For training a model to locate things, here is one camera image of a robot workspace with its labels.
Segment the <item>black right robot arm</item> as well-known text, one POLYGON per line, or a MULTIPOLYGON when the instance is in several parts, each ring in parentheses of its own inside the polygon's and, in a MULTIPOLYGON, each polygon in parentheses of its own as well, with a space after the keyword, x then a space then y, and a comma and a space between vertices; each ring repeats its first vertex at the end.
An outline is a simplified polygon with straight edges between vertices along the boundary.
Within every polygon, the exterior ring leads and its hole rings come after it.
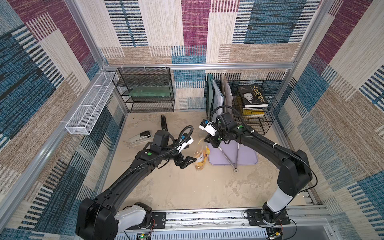
MULTIPOLYGON (((193 156, 198 142, 207 133, 199 129, 205 118, 202 111, 175 112, 169 114, 169 130, 176 134, 187 125, 194 127, 193 145, 183 154, 193 156)), ((256 165, 240 166, 235 173, 230 166, 212 166, 208 162, 202 170, 195 165, 185 170, 175 167, 176 192, 169 196, 174 209, 219 209, 261 207, 277 189, 278 169, 258 153, 256 165)))

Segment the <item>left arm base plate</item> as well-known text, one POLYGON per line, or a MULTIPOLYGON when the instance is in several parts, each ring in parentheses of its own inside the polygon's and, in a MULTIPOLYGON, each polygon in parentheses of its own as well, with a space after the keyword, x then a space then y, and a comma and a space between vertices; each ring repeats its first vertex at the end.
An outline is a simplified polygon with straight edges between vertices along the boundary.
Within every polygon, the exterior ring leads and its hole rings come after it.
POLYGON ((151 212, 144 218, 144 229, 165 229, 167 220, 166 212, 151 212))

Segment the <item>metal tongs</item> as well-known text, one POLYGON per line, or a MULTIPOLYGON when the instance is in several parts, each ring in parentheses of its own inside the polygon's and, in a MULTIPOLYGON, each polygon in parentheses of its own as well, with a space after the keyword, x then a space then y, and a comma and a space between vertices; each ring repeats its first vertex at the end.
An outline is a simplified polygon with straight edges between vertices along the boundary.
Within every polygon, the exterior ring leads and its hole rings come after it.
POLYGON ((228 144, 220 144, 219 150, 224 156, 224 158, 227 160, 227 162, 231 165, 233 168, 234 173, 238 173, 238 155, 239 155, 239 144, 235 144, 233 147, 230 147, 228 144), (232 150, 234 153, 236 153, 235 161, 232 160, 232 158, 227 154, 229 150, 232 150))

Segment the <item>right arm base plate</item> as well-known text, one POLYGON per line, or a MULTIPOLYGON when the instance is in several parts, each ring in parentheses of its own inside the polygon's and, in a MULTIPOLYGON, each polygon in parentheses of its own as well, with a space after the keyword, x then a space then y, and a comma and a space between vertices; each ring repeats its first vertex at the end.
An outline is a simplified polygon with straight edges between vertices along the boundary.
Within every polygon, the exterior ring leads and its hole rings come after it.
POLYGON ((243 216, 249 221, 250 226, 269 228, 277 225, 291 224, 285 209, 278 213, 264 209, 249 209, 244 212, 243 216))

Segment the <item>clear duck resealable bag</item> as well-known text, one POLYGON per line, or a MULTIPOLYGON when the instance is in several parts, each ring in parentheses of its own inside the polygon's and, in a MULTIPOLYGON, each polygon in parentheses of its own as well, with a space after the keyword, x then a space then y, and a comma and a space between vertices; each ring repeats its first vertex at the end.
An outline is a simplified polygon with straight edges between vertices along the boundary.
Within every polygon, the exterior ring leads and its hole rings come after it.
POLYGON ((197 159, 195 162, 195 169, 202 170, 208 161, 208 157, 210 155, 210 149, 207 145, 198 146, 198 148, 194 152, 194 157, 197 159))

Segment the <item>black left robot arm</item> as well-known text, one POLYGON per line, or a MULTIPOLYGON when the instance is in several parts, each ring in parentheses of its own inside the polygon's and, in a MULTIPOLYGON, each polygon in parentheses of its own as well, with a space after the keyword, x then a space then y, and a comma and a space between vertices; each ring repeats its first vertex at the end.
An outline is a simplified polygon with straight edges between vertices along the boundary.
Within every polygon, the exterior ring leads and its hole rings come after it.
POLYGON ((130 167, 105 191, 94 199, 84 199, 78 210, 76 235, 84 240, 113 240, 119 233, 138 226, 148 227, 152 221, 152 208, 137 202, 120 210, 129 194, 162 161, 174 160, 181 169, 196 159, 184 157, 182 151, 193 142, 193 126, 186 126, 178 138, 158 130, 151 142, 140 150, 130 167))

